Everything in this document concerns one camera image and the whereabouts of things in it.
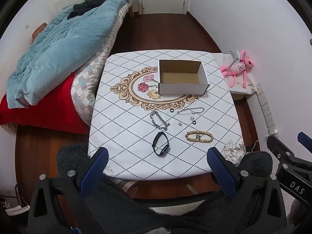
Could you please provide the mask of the black clothing on bed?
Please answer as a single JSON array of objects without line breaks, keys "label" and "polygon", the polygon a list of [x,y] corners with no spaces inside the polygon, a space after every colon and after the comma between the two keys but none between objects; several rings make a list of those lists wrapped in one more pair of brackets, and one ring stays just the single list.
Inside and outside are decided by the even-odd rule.
[{"label": "black clothing on bed", "polygon": [[75,4],[73,6],[73,11],[69,13],[69,15],[67,16],[67,19],[69,20],[77,16],[82,16],[86,12],[96,7],[101,6],[105,1],[107,0],[85,0],[84,2],[80,4]]}]

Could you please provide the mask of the pink plush toy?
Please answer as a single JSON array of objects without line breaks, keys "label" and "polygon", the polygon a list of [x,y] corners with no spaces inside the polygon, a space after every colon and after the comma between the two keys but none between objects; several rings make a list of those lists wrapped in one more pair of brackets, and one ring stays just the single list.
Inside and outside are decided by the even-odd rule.
[{"label": "pink plush toy", "polygon": [[236,83],[236,77],[243,75],[242,87],[246,89],[247,87],[247,73],[251,71],[254,67],[254,62],[247,55],[246,50],[242,50],[239,54],[239,57],[234,56],[233,52],[230,51],[232,58],[234,59],[230,65],[221,66],[219,70],[222,72],[223,77],[231,76],[233,77],[232,82],[230,83],[230,88],[232,88]]}]

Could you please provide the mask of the white cardboard box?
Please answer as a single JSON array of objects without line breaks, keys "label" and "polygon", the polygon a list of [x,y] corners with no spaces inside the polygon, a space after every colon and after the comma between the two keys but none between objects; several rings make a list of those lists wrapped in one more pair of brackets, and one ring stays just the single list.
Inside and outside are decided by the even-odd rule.
[{"label": "white cardboard box", "polygon": [[158,75],[160,95],[202,96],[210,87],[204,65],[200,61],[159,60]]}]

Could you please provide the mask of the red blanket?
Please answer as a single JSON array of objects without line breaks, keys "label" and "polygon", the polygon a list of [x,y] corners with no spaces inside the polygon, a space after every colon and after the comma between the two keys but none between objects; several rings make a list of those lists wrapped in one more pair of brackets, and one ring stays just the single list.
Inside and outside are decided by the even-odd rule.
[{"label": "red blanket", "polygon": [[72,73],[39,103],[28,108],[8,108],[6,96],[1,100],[1,125],[34,126],[75,134],[89,133],[90,126],[78,115],[71,99]]}]

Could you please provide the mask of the light blue quilt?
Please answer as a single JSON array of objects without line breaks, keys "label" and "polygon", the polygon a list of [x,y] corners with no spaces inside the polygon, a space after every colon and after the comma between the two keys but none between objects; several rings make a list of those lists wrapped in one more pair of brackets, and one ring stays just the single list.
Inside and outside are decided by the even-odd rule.
[{"label": "light blue quilt", "polygon": [[17,61],[6,83],[10,109],[34,106],[79,69],[102,46],[130,0],[106,0],[81,16],[68,18],[73,7],[63,9],[36,37]]}]

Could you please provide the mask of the white patterned tablecloth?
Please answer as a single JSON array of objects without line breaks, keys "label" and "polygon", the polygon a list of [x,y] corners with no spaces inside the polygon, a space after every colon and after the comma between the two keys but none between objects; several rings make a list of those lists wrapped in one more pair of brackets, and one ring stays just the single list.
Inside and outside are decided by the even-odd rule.
[{"label": "white patterned tablecloth", "polygon": [[[200,61],[210,87],[203,96],[158,93],[159,60]],[[164,132],[170,151],[158,157],[152,142]],[[167,180],[208,173],[209,148],[243,146],[233,98],[209,52],[144,50],[110,56],[91,120],[88,154],[108,150],[105,174],[125,180]]]}]

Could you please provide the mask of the black fitness band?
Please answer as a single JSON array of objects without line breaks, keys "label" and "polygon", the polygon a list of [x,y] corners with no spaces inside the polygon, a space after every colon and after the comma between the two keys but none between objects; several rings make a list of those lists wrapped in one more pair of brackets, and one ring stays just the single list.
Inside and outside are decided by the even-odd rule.
[{"label": "black fitness band", "polygon": [[170,151],[169,139],[164,132],[160,131],[156,134],[152,149],[158,157],[164,157]]}]

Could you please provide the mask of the checkered bed sheet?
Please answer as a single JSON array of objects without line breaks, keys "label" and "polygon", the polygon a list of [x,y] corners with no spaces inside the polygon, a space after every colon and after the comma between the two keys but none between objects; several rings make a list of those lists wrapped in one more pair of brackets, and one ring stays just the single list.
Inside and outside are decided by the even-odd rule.
[{"label": "checkered bed sheet", "polygon": [[83,65],[74,76],[71,86],[71,99],[74,108],[83,123],[90,126],[95,104],[95,91],[101,79],[105,62],[110,55],[116,40],[117,32],[120,29],[126,13],[129,11],[133,0],[126,2],[117,12],[115,23],[105,37],[100,49]]}]

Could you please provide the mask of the white wall socket strip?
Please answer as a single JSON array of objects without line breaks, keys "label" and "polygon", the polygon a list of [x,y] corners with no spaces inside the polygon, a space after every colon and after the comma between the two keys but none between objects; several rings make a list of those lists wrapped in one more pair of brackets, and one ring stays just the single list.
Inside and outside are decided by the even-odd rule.
[{"label": "white wall socket strip", "polygon": [[277,125],[275,123],[274,117],[273,117],[273,111],[271,109],[271,106],[269,104],[268,98],[265,94],[265,91],[262,89],[262,86],[260,83],[256,84],[256,95],[258,98],[258,102],[260,104],[262,114],[264,116],[264,120],[268,129],[268,136],[274,135],[278,137],[278,129]]}]

